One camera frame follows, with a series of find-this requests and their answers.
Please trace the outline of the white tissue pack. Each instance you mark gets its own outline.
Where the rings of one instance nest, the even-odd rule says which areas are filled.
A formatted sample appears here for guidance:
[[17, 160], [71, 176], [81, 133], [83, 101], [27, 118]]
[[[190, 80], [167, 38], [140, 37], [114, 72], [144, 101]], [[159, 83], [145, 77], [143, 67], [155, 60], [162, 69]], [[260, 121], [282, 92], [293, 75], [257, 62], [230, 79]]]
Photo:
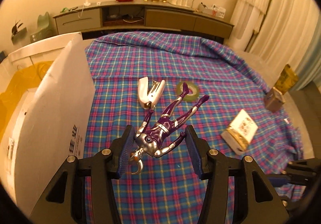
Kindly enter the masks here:
[[243, 155], [252, 142], [257, 129], [257, 124], [250, 115], [242, 109], [220, 136], [235, 154]]

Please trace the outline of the purple silver action figure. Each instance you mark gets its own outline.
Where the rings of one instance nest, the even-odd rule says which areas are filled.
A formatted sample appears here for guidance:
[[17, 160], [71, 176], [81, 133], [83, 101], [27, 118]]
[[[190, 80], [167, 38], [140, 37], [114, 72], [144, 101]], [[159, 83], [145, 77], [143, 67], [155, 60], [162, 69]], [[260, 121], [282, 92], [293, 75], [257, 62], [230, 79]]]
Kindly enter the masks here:
[[173, 132], [177, 131], [194, 115], [203, 103], [209, 100], [209, 95], [205, 94], [198, 102], [192, 106], [182, 116], [171, 120], [175, 108], [182, 102], [184, 97], [188, 95], [189, 88], [187, 83], [183, 83], [183, 89], [180, 95], [176, 97], [162, 112], [158, 121], [150, 129], [147, 128], [151, 116], [154, 112], [150, 109], [145, 116], [141, 126], [138, 128], [134, 141], [137, 144], [137, 149], [131, 152], [128, 162], [131, 165], [136, 165], [137, 170], [132, 172], [132, 175], [138, 175], [143, 171], [143, 155], [147, 154], [152, 158], [160, 158], [175, 149], [186, 137], [184, 132], [181, 132], [179, 137], [175, 139], [170, 145], [163, 147], [164, 140], [169, 137]]

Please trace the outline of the white stapler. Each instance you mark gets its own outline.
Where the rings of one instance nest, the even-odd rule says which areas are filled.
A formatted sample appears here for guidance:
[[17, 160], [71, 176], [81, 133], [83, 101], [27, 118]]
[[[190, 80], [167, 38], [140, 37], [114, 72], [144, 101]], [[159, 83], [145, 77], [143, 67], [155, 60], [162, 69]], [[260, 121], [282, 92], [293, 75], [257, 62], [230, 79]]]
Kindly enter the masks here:
[[165, 80], [153, 81], [152, 87], [148, 88], [148, 77], [138, 81], [138, 102], [145, 110], [154, 108], [165, 88]]

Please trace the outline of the brown tin box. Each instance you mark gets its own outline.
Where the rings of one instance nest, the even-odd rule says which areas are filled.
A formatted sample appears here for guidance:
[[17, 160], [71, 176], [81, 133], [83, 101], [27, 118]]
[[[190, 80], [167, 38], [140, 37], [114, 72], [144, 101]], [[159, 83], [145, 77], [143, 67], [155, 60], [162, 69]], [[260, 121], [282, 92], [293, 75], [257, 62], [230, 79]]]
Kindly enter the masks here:
[[284, 95], [299, 81], [289, 64], [283, 68], [274, 86], [264, 97], [264, 107], [272, 113], [279, 111], [285, 103]]

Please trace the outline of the white foam storage box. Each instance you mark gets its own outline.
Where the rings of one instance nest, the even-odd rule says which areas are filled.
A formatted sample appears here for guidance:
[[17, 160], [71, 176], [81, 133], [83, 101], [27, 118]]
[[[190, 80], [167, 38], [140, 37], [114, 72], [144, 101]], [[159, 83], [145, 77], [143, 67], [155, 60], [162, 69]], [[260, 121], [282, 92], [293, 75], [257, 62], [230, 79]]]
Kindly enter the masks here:
[[95, 95], [81, 33], [50, 37], [1, 63], [1, 184], [29, 216], [54, 174], [82, 158]]

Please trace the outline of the white curtain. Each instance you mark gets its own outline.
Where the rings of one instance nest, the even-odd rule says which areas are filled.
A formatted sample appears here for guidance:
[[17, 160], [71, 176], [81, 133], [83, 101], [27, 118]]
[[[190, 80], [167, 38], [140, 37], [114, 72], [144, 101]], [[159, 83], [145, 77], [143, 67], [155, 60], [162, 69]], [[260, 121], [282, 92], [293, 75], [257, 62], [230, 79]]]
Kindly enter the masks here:
[[294, 86], [320, 86], [320, 9], [314, 0], [237, 0], [225, 44], [259, 56], [280, 73], [288, 64]]

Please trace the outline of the green plastic chair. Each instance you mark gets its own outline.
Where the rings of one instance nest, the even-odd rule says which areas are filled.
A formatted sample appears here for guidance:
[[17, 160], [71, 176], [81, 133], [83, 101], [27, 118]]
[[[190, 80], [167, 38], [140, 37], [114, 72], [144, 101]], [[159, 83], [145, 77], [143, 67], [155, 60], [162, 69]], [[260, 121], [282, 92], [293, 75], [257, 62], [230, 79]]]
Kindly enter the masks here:
[[30, 42], [34, 43], [55, 35], [53, 23], [50, 14], [46, 12], [39, 15], [37, 19], [37, 29], [30, 35]]

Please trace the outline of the long grey TV cabinet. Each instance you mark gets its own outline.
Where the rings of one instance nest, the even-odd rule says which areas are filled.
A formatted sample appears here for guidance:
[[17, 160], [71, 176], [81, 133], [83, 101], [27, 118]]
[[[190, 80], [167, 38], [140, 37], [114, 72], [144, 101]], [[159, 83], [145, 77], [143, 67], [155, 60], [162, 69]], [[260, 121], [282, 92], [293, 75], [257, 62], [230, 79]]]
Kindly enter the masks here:
[[192, 8], [142, 0], [79, 6], [54, 16], [54, 20], [59, 34], [160, 30], [228, 39], [233, 29], [232, 24]]

